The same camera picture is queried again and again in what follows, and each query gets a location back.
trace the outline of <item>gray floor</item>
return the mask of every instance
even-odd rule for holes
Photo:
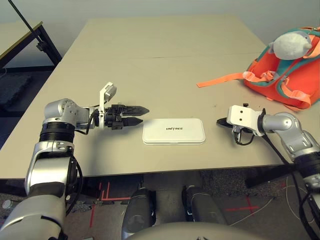
[[[41,87],[44,85],[51,71],[40,71],[40,72],[26,72],[20,73],[19,76],[32,76],[32,80],[26,86],[25,89],[18,95],[17,99],[13,104],[6,107],[7,111],[25,111],[28,106],[37,95]],[[11,78],[17,76],[17,73],[7,73],[6,79],[10,81]],[[20,117],[0,117],[0,149],[6,142],[12,130],[19,122]]]
[[[31,103],[47,75],[33,81],[25,90],[23,98],[10,107],[10,110],[24,111]],[[0,148],[19,121],[19,118],[0,118]],[[184,185],[203,186],[209,191],[222,209],[228,224],[234,223],[249,215],[248,197],[251,206],[261,209],[273,196],[270,204],[260,212],[235,225],[237,228],[256,233],[270,240],[307,240],[308,236],[298,219],[290,212],[285,198],[285,179],[272,186],[261,186],[258,190],[248,191],[244,188],[243,170],[181,171],[145,174],[144,187],[156,191],[157,211],[156,225],[184,221],[184,209],[181,202],[181,190]],[[0,201],[14,199],[10,195],[0,194]],[[293,187],[288,189],[288,199],[293,210],[298,211],[298,201]],[[127,205],[116,202],[113,205],[95,205],[94,211],[77,211],[66,218],[65,232],[69,240],[82,240],[94,237],[95,240],[118,240],[121,237],[121,226]],[[0,226],[3,216],[8,211],[0,210]]]
[[[183,185],[188,185],[190,182],[201,186],[202,178],[198,171],[145,175],[144,186],[150,190],[156,190],[156,225],[185,221],[181,190]],[[308,236],[301,222],[293,216],[287,206],[285,190],[282,189],[283,184],[285,184],[285,179],[279,186],[281,193],[266,208],[237,223],[235,227],[270,240],[307,240]],[[262,208],[270,199],[271,197],[249,197],[251,206],[257,208],[253,211]],[[298,214],[298,201],[293,187],[288,188],[288,199],[291,207]],[[228,224],[251,214],[248,209],[237,210],[248,206],[248,199],[245,195],[222,195],[216,197],[215,201],[225,215]],[[126,205],[116,202],[114,205],[96,205],[94,213],[92,210],[71,213],[66,219],[65,232],[70,240],[81,240],[88,237],[94,237],[95,240],[121,239],[121,226],[125,210]],[[309,213],[306,208],[307,218],[311,219]]]

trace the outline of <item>table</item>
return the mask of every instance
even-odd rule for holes
[[[34,30],[36,36],[38,36],[43,42],[46,43],[47,50],[44,52],[48,55],[54,66],[57,66],[62,57],[55,45],[51,41],[43,22],[30,21],[30,26]],[[0,23],[0,69],[3,68],[8,62],[11,61],[19,52],[21,52],[27,45],[29,45],[36,36],[31,33],[28,27],[23,21]],[[6,72],[11,72],[12,68],[5,69]],[[7,111],[0,107],[0,118],[5,117],[21,117],[24,114],[23,111]]]
[[[268,101],[240,81],[197,88],[196,83],[245,71],[264,44],[231,15],[90,19],[37,94],[0,151],[0,178],[24,178],[49,102],[70,98],[79,106],[99,103],[113,82],[111,103],[140,105],[154,118],[199,118],[202,145],[144,145],[143,125],[76,133],[74,155],[84,176],[279,165],[261,138],[236,145],[231,130],[216,125],[231,105],[249,103],[275,114],[289,109]],[[319,103],[296,114],[320,140]],[[280,139],[270,135],[284,156]]]

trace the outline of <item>black table leg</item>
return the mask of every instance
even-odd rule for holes
[[[62,60],[62,57],[60,53],[58,52],[56,46],[51,41],[49,35],[47,34],[45,28],[41,25],[38,27],[39,37],[42,41],[46,43],[47,49],[44,49],[43,51],[48,55],[50,60],[53,62],[55,66],[58,65],[58,63]]]

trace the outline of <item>wire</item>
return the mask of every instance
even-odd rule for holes
[[[234,134],[235,143],[238,144],[238,145],[241,145],[241,146],[247,146],[247,145],[251,144],[252,141],[253,141],[254,138],[255,138],[255,135],[252,134],[252,137],[251,137],[250,141],[248,141],[247,143],[242,143],[242,142],[238,141],[237,136],[238,136],[238,135],[235,135],[235,134]]]
[[[320,238],[317,236],[317,234],[315,233],[315,231],[313,230],[313,228],[308,224],[306,215],[305,215],[305,210],[304,210],[304,204],[306,202],[306,200],[308,199],[308,197],[310,196],[311,192],[308,192],[304,198],[302,199],[300,205],[299,205],[299,217],[301,219],[301,222],[303,223],[304,229],[306,230],[306,232],[308,233],[309,237],[312,240],[320,240]]]
[[[84,131],[81,131],[81,130],[74,130],[74,131],[75,131],[75,132],[78,132],[78,133],[80,133],[80,134],[83,134],[83,135],[88,135],[91,121],[92,121],[92,119],[94,118],[94,116],[95,116],[95,114],[96,114],[97,112],[99,112],[99,110],[98,110],[98,109],[95,109],[95,110],[91,113],[91,115],[90,115],[90,117],[89,117],[88,124],[86,125],[86,130],[85,130],[85,132],[84,132]]]
[[[288,205],[291,213],[295,216],[295,218],[297,218],[298,220],[301,220],[294,212],[294,210],[291,208],[290,204],[289,204],[289,199],[288,199],[288,188],[291,187],[296,187],[295,185],[288,185],[288,177],[286,177],[285,179],[285,185],[286,187],[284,187],[283,189],[285,189],[285,200],[286,200],[286,204]],[[299,187],[299,189],[301,191],[303,191],[305,194],[307,193],[306,190],[304,190],[303,188]],[[308,221],[308,224],[312,224],[315,221],[315,218],[313,218],[311,221]]]
[[[269,137],[267,136],[267,134],[263,135],[262,138],[272,147],[272,149],[275,151],[275,153],[279,156],[279,158],[282,160],[282,162],[285,165],[289,165],[289,162],[284,158],[284,156],[282,156],[282,154],[278,151],[278,149],[273,145],[273,143],[270,141]],[[296,176],[293,174],[293,172],[291,173],[293,182],[294,182],[294,187],[295,187],[295,191],[296,191],[296,195],[299,201],[299,217],[300,220],[302,222],[302,225],[305,229],[305,231],[308,233],[309,237],[312,240],[320,240],[320,238],[316,235],[315,231],[313,230],[313,228],[309,225],[306,214],[305,214],[305,210],[302,207],[304,204],[304,201],[306,201],[307,197],[310,195],[310,193],[307,193],[307,195],[304,197],[304,199],[301,199],[301,195],[300,195],[300,191],[299,191],[299,186],[298,186],[298,182],[296,179]]]
[[[83,184],[84,184],[84,176],[82,175],[81,167],[80,167],[77,159],[75,158],[75,156],[72,155],[72,157],[76,161],[76,168],[78,169],[78,172],[79,172],[80,184],[79,184],[78,191],[77,191],[72,203],[70,204],[69,208],[67,209],[67,211],[65,213],[66,216],[68,216],[68,214],[71,212],[71,210],[74,207],[74,205],[77,203],[77,200],[80,197],[80,194],[81,194],[81,191],[82,191],[82,187],[83,187]]]
[[[282,154],[278,151],[275,145],[271,142],[270,138],[266,133],[262,136],[262,138],[271,146],[271,148],[275,151],[275,153],[279,156],[279,158],[284,164],[289,164],[289,162],[284,158],[284,156],[282,156]]]
[[[4,75],[6,75],[7,74],[7,69],[5,68],[4,69],[4,74],[2,74],[1,76],[0,76],[0,79],[4,76]]]
[[[92,106],[93,108],[99,107],[100,104]]]
[[[249,215],[245,216],[244,218],[241,218],[241,219],[238,220],[238,221],[235,221],[234,223],[231,223],[229,226],[233,226],[233,225],[235,225],[235,224],[238,224],[238,223],[242,222],[243,220],[251,217],[252,215],[260,212],[261,210],[263,210],[264,208],[266,208],[266,207],[272,202],[273,199],[275,199],[275,198],[274,198],[274,197],[271,198],[262,208],[258,209],[257,211],[254,211],[253,213],[250,213]]]
[[[7,135],[10,135],[10,134],[11,133],[5,133],[5,134],[0,135],[0,137],[7,136]]]

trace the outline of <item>backpack strap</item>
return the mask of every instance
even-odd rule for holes
[[[275,74],[274,71],[266,71],[262,73],[260,77],[256,77],[256,75],[251,71],[237,72],[237,73],[225,75],[216,79],[212,79],[210,81],[199,82],[196,85],[198,86],[198,88],[202,88],[202,87],[208,87],[216,84],[229,82],[235,79],[245,79],[252,83],[270,82],[274,78],[274,74]]]
[[[210,81],[199,82],[196,85],[198,86],[198,88],[203,88],[203,87],[208,87],[216,84],[229,82],[234,79],[242,79],[243,78],[242,74],[243,74],[242,72],[232,73],[219,78],[212,79]]]
[[[283,93],[291,98],[291,99],[297,99],[299,101],[301,101],[301,108],[296,108],[296,107],[292,107],[292,106],[287,106],[285,105],[286,107],[292,109],[294,108],[295,110],[294,111],[297,111],[297,110],[302,110],[302,109],[308,109],[310,108],[311,106],[311,100],[310,100],[310,95],[309,94],[306,94],[305,92],[303,91],[300,91],[300,90],[290,90],[288,88],[288,83],[289,83],[289,77],[287,77],[282,83],[281,83],[281,89],[283,91]]]

